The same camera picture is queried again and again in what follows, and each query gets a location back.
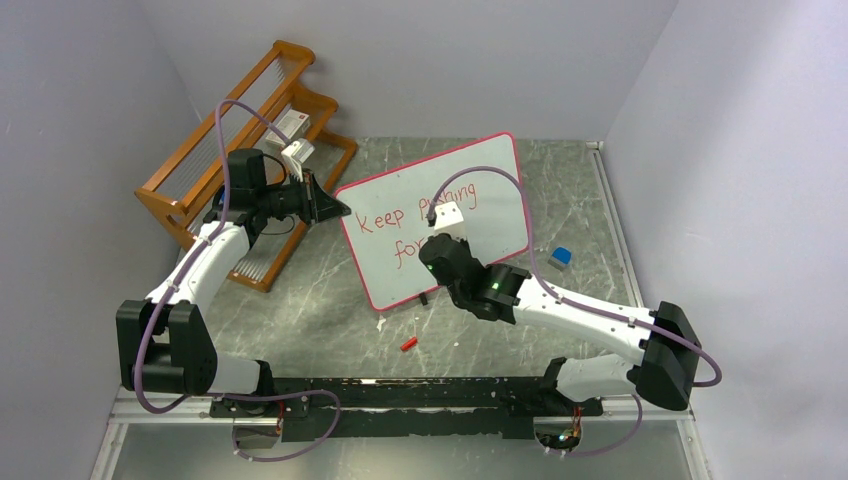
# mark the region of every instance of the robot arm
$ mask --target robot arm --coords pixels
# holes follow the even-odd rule
[[[551,286],[560,297],[583,308],[558,302],[527,271],[506,264],[483,266],[471,254],[462,213],[451,202],[436,207],[434,235],[419,252],[453,303],[482,320],[539,325],[577,336],[613,352],[596,358],[551,361],[545,378],[572,402],[592,397],[638,393],[669,410],[689,405],[698,357],[632,320],[656,324],[698,344],[683,311],[662,302],[656,311],[616,305]],[[624,315],[630,324],[604,316]]]
[[[287,163],[303,163],[311,153],[307,142],[292,142],[284,151]],[[228,156],[231,185],[213,198],[213,207],[204,217],[197,240],[188,254],[144,300],[127,300],[118,309],[118,351],[121,383],[133,390],[133,370],[141,336],[153,309],[162,301],[168,287],[174,293],[163,307],[154,335],[168,332],[168,341],[149,345],[142,368],[147,391],[202,395],[206,393],[273,394],[273,378],[267,363],[220,355],[206,330],[203,318],[229,272],[244,257],[268,224],[269,218],[282,220],[297,215],[304,223],[318,222],[350,214],[343,203],[327,195],[312,173],[303,169],[289,177],[289,183],[268,185],[264,153],[256,149],[234,150]],[[221,199],[230,195],[230,208],[224,227],[213,240],[213,230],[222,220]],[[208,243],[179,283],[175,277],[184,262]]]

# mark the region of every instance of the small white box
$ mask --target small white box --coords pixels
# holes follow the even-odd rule
[[[289,140],[297,140],[306,135],[311,124],[309,122],[309,114],[290,108],[280,117],[280,120],[275,125]],[[265,136],[265,142],[278,148],[286,147],[285,142],[274,132],[269,132]]]
[[[457,240],[468,240],[465,234],[465,219],[462,218],[462,210],[456,202],[436,205],[436,224],[433,226],[433,235],[447,233],[451,238]]]
[[[312,155],[315,147],[305,138],[292,140],[288,147],[283,149],[283,162],[289,169],[289,173],[303,181],[303,162]]]

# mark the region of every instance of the white wall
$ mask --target white wall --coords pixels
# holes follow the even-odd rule
[[[845,25],[841,0],[682,0],[607,137],[646,299],[725,369],[693,400],[716,478],[848,478]]]
[[[676,0],[140,0],[206,115],[276,39],[340,133],[600,139]]]
[[[88,478],[115,311],[174,242],[132,192],[197,118],[130,0],[0,7],[0,478]]]

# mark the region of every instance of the marble tabletop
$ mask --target marble tabletop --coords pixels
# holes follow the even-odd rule
[[[339,185],[471,140],[358,139]],[[517,140],[517,146],[542,275],[627,304],[610,214],[584,142]],[[318,165],[320,159],[309,161]],[[558,246],[573,254],[564,271],[545,261]],[[508,263],[529,269],[526,253]],[[307,233],[270,292],[225,282],[205,321],[219,352],[263,359],[278,377],[541,375],[551,358],[602,353],[542,328],[477,320],[455,308],[444,289],[430,294],[427,306],[410,302],[381,315],[368,304],[337,221]],[[400,345],[413,335],[418,345],[402,352]]]

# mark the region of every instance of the red marker cap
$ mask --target red marker cap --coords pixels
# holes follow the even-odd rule
[[[404,343],[403,345],[400,346],[400,349],[401,349],[401,351],[405,352],[405,351],[409,350],[410,348],[414,347],[415,345],[418,345],[418,337],[410,338],[409,340],[406,341],[406,343]]]

